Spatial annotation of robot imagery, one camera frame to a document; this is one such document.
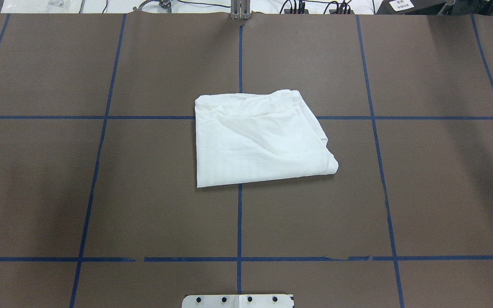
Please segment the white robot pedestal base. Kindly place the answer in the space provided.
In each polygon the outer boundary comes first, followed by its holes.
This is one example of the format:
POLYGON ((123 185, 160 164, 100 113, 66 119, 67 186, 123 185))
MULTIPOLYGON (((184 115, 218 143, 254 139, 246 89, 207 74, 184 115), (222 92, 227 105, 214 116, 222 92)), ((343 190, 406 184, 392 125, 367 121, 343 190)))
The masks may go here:
POLYGON ((294 308, 289 294, 218 294, 184 297, 182 308, 294 308))

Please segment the aluminium frame post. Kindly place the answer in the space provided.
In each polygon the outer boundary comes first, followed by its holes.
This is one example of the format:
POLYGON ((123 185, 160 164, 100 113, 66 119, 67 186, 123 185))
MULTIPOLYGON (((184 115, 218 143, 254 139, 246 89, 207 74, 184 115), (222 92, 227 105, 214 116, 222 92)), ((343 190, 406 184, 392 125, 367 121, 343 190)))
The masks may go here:
POLYGON ((231 0, 230 17, 232 20, 246 20, 252 16, 251 0, 231 0))

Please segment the white printed t-shirt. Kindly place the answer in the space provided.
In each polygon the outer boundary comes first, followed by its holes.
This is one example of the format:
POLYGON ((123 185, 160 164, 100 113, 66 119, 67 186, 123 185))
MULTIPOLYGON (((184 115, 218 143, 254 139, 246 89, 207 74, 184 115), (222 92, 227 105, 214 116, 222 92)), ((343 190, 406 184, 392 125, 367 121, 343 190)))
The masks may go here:
POLYGON ((298 90, 194 102, 199 188, 335 174, 321 124, 298 90))

